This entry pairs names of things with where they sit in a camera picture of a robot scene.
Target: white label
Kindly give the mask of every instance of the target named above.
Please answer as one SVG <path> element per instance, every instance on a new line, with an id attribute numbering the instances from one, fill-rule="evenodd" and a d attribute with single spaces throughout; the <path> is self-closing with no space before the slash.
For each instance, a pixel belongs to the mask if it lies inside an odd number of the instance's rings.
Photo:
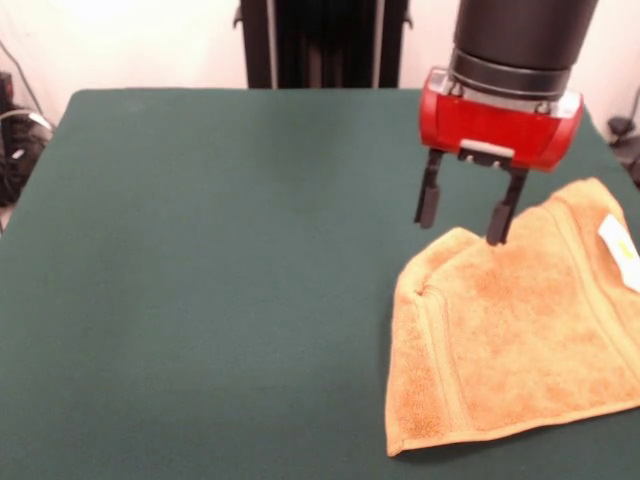
<path id="1" fill-rule="evenodd" d="M 609 214 L 600 225 L 598 234 L 607 244 L 618 265 L 622 282 L 631 290 L 640 293 L 640 256 L 627 230 Z"/>

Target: orange towel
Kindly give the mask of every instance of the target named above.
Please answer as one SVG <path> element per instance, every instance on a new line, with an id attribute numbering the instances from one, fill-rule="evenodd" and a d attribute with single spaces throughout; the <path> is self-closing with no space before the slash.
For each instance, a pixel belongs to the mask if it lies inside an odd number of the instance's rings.
<path id="1" fill-rule="evenodd" d="M 640 405 L 640 294 L 598 228 L 623 212 L 582 180 L 490 247 L 454 229 L 401 273 L 387 452 L 492 440 Z"/>

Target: black metal frame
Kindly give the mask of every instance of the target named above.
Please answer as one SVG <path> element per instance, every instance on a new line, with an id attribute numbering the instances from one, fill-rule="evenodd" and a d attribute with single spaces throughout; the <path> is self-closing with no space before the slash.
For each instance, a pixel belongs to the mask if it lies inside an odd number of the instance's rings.
<path id="1" fill-rule="evenodd" d="M 274 0 L 278 88 L 373 85 L 376 0 Z M 379 86 L 396 88 L 408 0 L 386 0 Z M 267 0 L 240 0 L 249 88 L 271 88 Z M 321 58 L 315 72 L 310 59 Z M 311 78 L 317 75 L 319 80 Z"/>
<path id="2" fill-rule="evenodd" d="M 249 88 L 272 88 L 267 0 L 240 0 Z"/>

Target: green table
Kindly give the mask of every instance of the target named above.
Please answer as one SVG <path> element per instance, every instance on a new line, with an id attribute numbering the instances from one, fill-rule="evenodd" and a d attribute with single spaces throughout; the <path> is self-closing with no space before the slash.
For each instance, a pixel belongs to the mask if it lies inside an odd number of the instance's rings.
<path id="1" fill-rule="evenodd" d="M 418 93 L 76 95 L 0 241 L 2 479 L 637 479 L 640 411 L 385 455 L 392 293 L 507 176 L 447 159 L 412 224 Z M 601 178 L 589 119 L 522 206 Z"/>

